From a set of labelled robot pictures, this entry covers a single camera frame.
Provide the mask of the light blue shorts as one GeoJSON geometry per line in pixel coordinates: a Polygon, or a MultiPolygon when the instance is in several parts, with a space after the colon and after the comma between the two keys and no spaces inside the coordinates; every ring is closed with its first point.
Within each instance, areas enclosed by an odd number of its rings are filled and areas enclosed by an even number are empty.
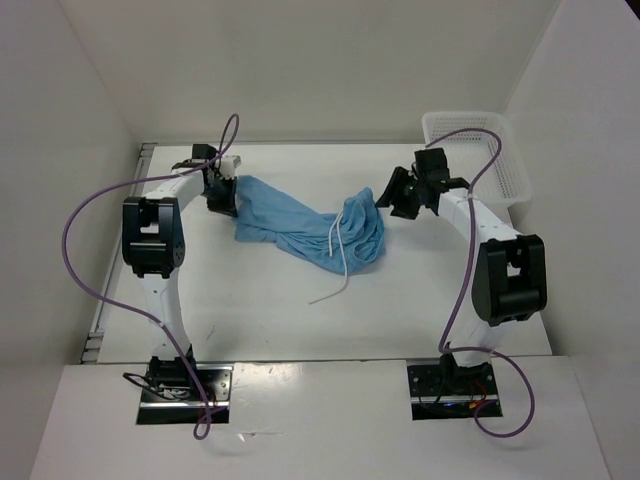
{"type": "Polygon", "coordinates": [[[342,293],[351,276],[386,254],[383,216],[368,187],[346,198],[337,213],[319,213],[254,176],[238,179],[236,196],[236,241],[271,243],[342,277],[338,289],[311,305],[342,293]]]}

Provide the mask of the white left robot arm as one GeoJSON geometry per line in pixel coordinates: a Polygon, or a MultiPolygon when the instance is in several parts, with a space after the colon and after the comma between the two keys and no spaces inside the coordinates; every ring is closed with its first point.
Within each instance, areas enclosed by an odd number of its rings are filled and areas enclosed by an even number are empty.
{"type": "Polygon", "coordinates": [[[184,326],[179,269],[186,258],[182,212],[202,197],[209,211],[237,215],[238,155],[223,156],[209,144],[192,146],[191,157],[172,167],[153,190],[123,204],[122,256],[139,279],[152,331],[147,389],[166,399],[198,395],[200,376],[184,326]]]}

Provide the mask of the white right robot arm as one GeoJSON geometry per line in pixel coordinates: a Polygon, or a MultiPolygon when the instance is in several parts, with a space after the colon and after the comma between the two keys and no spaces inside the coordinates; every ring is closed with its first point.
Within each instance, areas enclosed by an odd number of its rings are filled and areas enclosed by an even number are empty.
{"type": "Polygon", "coordinates": [[[440,385],[460,393],[474,379],[472,368],[489,360],[519,324],[547,304],[545,246],[502,221],[473,192],[450,175],[441,148],[418,150],[411,168],[398,166],[379,208],[414,220],[422,208],[448,222],[467,242],[470,256],[461,292],[447,321],[439,350],[453,359],[438,370],[440,385]]]}

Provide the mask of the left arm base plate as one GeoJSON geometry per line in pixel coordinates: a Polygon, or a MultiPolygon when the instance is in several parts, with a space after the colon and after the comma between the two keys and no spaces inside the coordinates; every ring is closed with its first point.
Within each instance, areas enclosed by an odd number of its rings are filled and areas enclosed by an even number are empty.
{"type": "Polygon", "coordinates": [[[198,364],[195,369],[204,394],[193,378],[154,378],[151,369],[144,375],[125,373],[123,377],[141,390],[137,425],[195,425],[211,410],[212,424],[228,424],[234,367],[230,364],[198,364]]]}

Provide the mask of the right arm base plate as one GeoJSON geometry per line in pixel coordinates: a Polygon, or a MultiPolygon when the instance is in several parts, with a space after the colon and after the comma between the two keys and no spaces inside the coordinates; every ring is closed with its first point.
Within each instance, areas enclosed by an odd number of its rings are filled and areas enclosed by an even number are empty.
{"type": "Polygon", "coordinates": [[[409,362],[406,371],[414,421],[473,418],[477,410],[480,418],[503,416],[490,364],[448,380],[435,359],[409,362]]]}

